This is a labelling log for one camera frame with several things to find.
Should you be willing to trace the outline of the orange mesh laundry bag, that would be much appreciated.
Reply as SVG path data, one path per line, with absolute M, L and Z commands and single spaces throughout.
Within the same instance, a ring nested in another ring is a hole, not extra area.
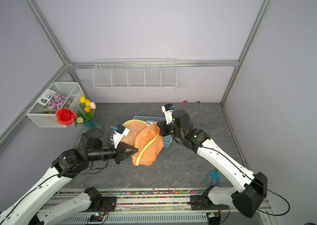
M 122 138 L 122 142 L 138 149 L 138 152 L 131 156 L 133 165 L 151 165 L 164 147 L 157 123 L 129 120 L 123 126 L 129 129 L 129 133 Z

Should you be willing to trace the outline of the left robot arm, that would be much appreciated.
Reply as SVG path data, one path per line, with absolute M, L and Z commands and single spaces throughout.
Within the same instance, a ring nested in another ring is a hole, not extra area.
M 90 162 L 113 159 L 119 164 L 134 155 L 138 149 L 122 142 L 129 132 L 128 128 L 117 125 L 110 139 L 104 138 L 99 128 L 83 133 L 77 148 L 64 151 L 23 197 L 0 212 L 0 225 L 55 225 L 79 212 L 109 210 L 94 187 L 59 205 L 47 209 L 43 206 L 59 189 L 88 169 Z

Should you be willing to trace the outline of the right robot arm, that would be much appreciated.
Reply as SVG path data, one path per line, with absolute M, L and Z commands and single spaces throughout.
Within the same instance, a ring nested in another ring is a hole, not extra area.
M 254 173 L 225 153 L 202 129 L 195 128 L 185 110 L 174 109 L 167 104 L 162 107 L 165 120 L 157 123 L 161 136 L 192 150 L 210 162 L 235 188 L 220 191 L 209 187 L 203 197 L 213 205 L 235 207 L 242 215 L 252 218 L 267 197 L 268 179 L 262 172 Z

